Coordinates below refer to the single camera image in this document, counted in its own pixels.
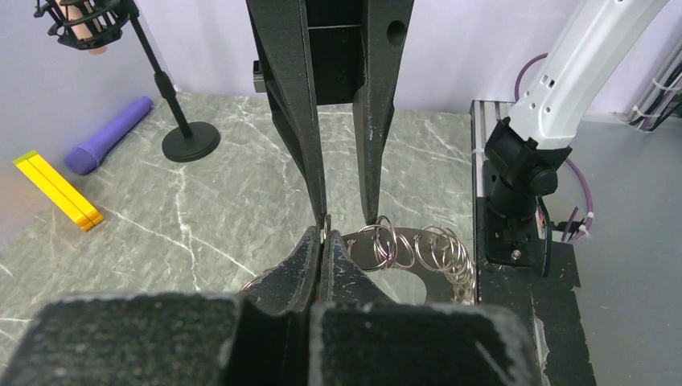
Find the metal disc with keyrings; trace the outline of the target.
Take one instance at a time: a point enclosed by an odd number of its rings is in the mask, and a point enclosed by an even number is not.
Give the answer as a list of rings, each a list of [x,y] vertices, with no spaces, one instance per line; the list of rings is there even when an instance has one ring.
[[[270,313],[297,302],[354,305],[391,304],[370,273],[396,271],[425,288],[426,304],[472,305],[476,301],[475,261],[449,228],[401,228],[386,216],[341,235],[326,218],[310,227],[282,262],[247,282],[241,292]]]

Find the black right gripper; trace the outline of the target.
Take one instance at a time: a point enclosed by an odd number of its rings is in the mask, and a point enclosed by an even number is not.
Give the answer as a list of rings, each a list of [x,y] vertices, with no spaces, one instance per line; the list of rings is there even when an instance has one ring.
[[[273,123],[302,172],[317,224],[327,215],[317,104],[353,100],[364,222],[379,216],[383,154],[413,4],[247,2]]]

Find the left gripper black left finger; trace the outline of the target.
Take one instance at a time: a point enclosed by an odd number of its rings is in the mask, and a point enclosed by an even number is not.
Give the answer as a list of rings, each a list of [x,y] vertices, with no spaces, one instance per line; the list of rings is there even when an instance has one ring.
[[[235,294],[69,294],[34,317],[4,385],[306,385],[320,231]]]

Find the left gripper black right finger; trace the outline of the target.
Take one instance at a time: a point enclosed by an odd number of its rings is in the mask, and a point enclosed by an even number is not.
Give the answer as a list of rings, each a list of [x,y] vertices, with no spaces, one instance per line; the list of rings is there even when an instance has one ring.
[[[341,235],[324,245],[311,308],[314,385],[539,385],[533,341],[501,306],[414,306],[351,296],[363,274]]]

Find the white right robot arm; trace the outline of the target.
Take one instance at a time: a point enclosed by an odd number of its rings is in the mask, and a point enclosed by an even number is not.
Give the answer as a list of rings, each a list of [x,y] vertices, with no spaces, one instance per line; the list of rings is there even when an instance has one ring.
[[[410,1],[249,1],[272,119],[327,219],[318,107],[351,104],[365,221],[378,217],[381,167],[413,12]],[[557,189],[557,168],[594,98],[664,8],[662,1],[584,1],[528,91],[485,145],[517,199]]]

